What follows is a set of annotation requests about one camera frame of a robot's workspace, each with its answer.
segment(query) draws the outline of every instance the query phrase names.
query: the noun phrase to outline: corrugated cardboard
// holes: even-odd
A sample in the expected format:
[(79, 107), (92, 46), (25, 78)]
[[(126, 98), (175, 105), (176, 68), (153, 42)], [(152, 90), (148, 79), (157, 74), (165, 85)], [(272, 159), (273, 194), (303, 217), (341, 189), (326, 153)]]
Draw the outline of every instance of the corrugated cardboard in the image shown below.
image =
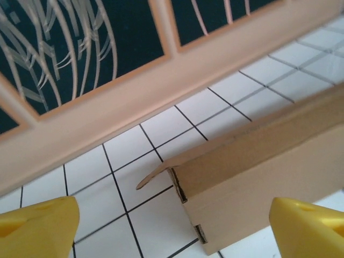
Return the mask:
[(314, 202), (344, 187), (344, 84), (160, 165), (207, 254), (269, 225), (274, 197)]

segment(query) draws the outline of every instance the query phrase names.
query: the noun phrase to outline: cardboard flap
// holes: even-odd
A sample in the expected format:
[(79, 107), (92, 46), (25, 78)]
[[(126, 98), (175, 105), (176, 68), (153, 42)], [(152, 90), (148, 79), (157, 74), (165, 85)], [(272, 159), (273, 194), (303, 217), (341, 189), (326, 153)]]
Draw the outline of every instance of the cardboard flap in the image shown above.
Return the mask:
[(294, 105), (288, 106), (285, 109), (277, 111), (271, 115), (268, 115), (264, 118), (261, 118), (257, 121), (254, 121), (250, 124), (247, 124), (239, 129), (236, 129), (232, 132), (229, 132), (225, 135), (217, 137), (211, 141), (208, 141), (200, 146), (187, 150), (186, 152), (172, 157), (171, 159), (163, 162), (158, 166), (153, 172), (146, 176), (137, 186), (137, 190), (145, 186), (151, 179), (157, 176), (159, 173), (165, 171), (169, 168), (176, 168), (180, 165), (185, 164), (188, 161), (191, 161), (195, 158), (203, 156), (216, 148), (219, 148), (224, 145), (228, 145), (234, 142), (236, 139), (242, 137), (245, 134), (257, 131), (268, 125), (278, 125), (280, 123), (285, 123), (286, 121), (297, 119), (297, 117), (302, 118), (304, 114), (309, 113), (311, 110), (323, 106), (323, 112), (330, 114), (335, 112), (341, 115), (343, 110), (341, 104), (338, 104), (339, 110), (335, 110), (333, 106), (328, 107), (329, 103), (332, 103), (335, 99), (337, 103), (342, 103), (344, 98), (344, 84), (341, 84), (336, 87), (332, 87), (324, 92), (321, 92), (317, 95), (306, 98)]

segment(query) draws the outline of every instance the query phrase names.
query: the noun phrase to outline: cardboard edge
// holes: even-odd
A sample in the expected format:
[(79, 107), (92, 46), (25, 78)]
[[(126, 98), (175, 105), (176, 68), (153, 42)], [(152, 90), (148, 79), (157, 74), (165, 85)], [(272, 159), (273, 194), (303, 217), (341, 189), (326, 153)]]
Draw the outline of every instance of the cardboard edge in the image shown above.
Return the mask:
[(228, 132), (225, 135), (221, 135), (202, 145), (186, 150), (185, 152), (176, 155), (160, 164), (137, 185), (136, 190), (143, 188), (153, 178), (155, 178), (158, 174), (165, 171), (166, 169), (173, 169), (174, 167), (180, 166), (192, 159), (195, 159), (198, 156), (205, 155), (206, 153), (222, 145), (229, 144), (230, 142), (234, 141), (237, 137), (240, 137), (251, 131), (258, 130), (262, 126), (268, 126), (271, 123), (278, 123), (279, 121), (285, 119), (285, 116), (292, 115), (293, 112), (295, 112), (297, 109), (301, 110), (303, 108), (307, 108), (307, 105), (312, 104), (312, 102), (325, 100), (327, 97), (331, 97), (333, 94), (341, 90), (344, 90), (344, 83), (341, 83), (335, 87), (331, 87), (318, 94), (305, 98), (292, 106), (287, 106), (273, 114), (258, 119), (242, 127), (239, 127), (238, 129), (232, 132)]

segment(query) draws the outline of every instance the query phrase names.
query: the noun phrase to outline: yellow plastic object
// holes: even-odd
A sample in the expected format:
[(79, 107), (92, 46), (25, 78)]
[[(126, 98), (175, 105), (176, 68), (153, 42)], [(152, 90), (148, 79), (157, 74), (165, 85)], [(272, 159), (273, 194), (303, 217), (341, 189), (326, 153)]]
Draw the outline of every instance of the yellow plastic object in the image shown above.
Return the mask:
[(344, 212), (275, 198), (269, 219), (282, 258), (344, 257)]
[(78, 224), (74, 197), (0, 214), (0, 258), (67, 258)]

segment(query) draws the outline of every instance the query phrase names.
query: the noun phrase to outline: grid pattern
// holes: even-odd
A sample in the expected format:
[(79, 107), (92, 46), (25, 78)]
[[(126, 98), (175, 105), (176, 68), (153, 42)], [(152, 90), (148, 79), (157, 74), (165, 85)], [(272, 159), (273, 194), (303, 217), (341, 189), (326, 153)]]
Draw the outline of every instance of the grid pattern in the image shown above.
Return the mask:
[[(344, 81), (344, 16), (0, 198), (0, 213), (73, 195), (80, 224), (69, 258), (207, 257), (166, 172), (165, 159)], [(339, 191), (320, 205), (344, 211)], [(219, 257), (275, 257), (271, 228)]]

